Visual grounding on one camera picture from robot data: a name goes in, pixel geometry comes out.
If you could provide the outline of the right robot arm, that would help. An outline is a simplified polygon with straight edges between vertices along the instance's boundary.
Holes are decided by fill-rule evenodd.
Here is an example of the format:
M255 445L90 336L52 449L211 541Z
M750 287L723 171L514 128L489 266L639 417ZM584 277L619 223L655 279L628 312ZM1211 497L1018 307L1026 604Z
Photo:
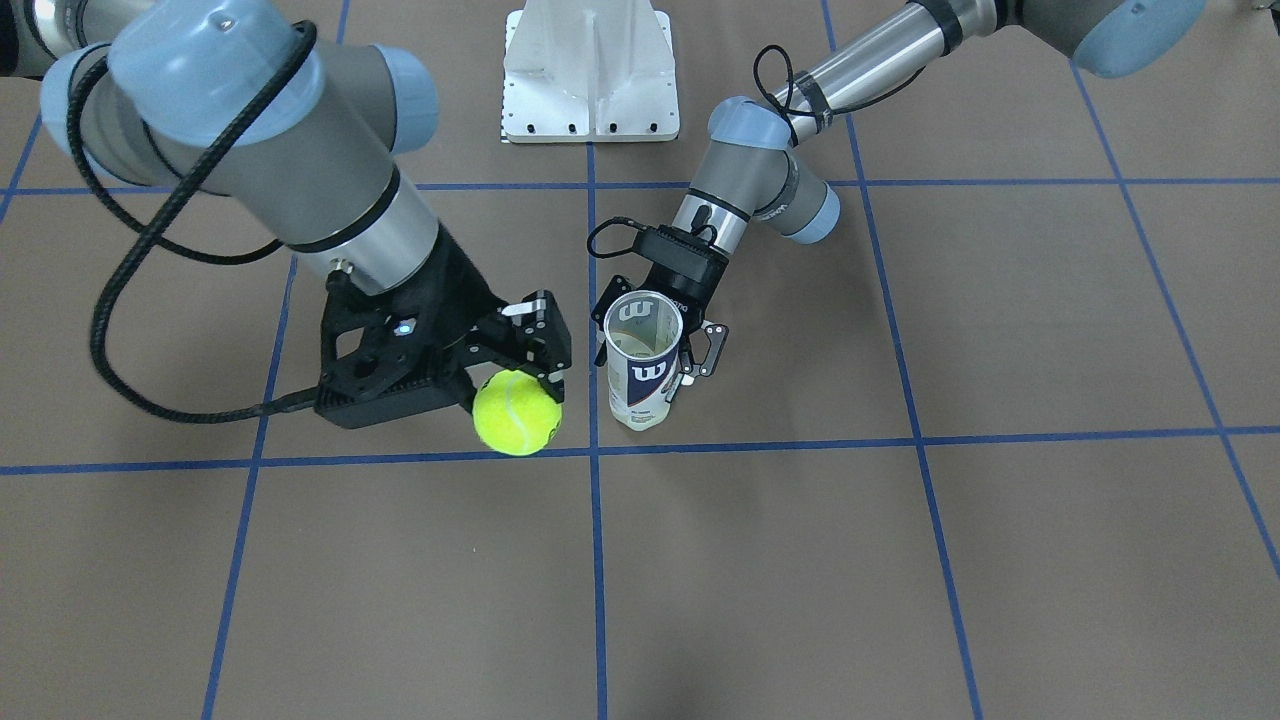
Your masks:
M90 359L146 413L215 424L311 409L365 427L460 406L500 366L559 409L554 296L494 295L397 156L436 123L399 47L323 41L270 1L5 1L3 74L38 81L47 132L136 234L90 322ZM142 396L108 357L116 302L156 249L236 266L285 249L326 286L314 387L223 413Z

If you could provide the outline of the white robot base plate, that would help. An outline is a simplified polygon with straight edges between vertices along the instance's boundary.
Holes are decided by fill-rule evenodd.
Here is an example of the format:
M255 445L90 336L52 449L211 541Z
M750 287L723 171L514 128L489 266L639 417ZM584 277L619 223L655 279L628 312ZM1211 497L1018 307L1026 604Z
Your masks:
M500 137L641 143L678 137L669 14L649 1L527 1L504 22Z

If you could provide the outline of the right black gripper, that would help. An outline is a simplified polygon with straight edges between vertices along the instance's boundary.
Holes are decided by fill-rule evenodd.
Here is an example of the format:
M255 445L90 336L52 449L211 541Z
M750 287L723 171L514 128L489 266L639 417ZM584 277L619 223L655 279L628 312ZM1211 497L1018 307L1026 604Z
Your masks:
M352 272L340 273L355 282ZM439 227L425 263L394 290L408 283L438 297L435 328L447 336L449 347L470 332L471 366L493 364L530 375L544 391L564 389L572 341L549 290L500 307L502 300L447 225Z

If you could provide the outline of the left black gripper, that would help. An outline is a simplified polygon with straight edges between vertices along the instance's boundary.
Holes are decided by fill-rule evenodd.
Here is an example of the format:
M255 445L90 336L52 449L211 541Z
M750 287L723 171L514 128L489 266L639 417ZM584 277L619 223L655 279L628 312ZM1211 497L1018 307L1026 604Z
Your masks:
M668 388L669 404L675 402L681 389L710 377L718 366L730 337L730 328L724 324L704 320L707 319L707 306L710 304L719 282L696 284L652 263L644 282L639 286L640 290L660 293L671 300L680 311L684 329L694 331L678 343L675 377ZM626 277L613 275L591 310L591 318L596 327L596 351L593 359L595 366L604 366L607 363L605 316L613 304L630 291L631 282Z

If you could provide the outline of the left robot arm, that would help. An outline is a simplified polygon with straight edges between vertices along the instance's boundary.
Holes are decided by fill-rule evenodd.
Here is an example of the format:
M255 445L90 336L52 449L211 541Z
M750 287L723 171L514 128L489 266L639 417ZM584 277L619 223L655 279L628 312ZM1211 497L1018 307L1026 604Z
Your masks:
M593 313L611 406L621 415L649 404L667 409L681 386L714 372L728 332L707 309L751 223L796 243L835 228L840 200L797 147L840 117L883 102L932 61L1007 26L1093 76L1130 76L1178 44L1203 10L1202 1L908 1L815 67L788 68L781 87L721 101L675 219L612 219L635 231L630 252L650 270L641 284L616 277Z

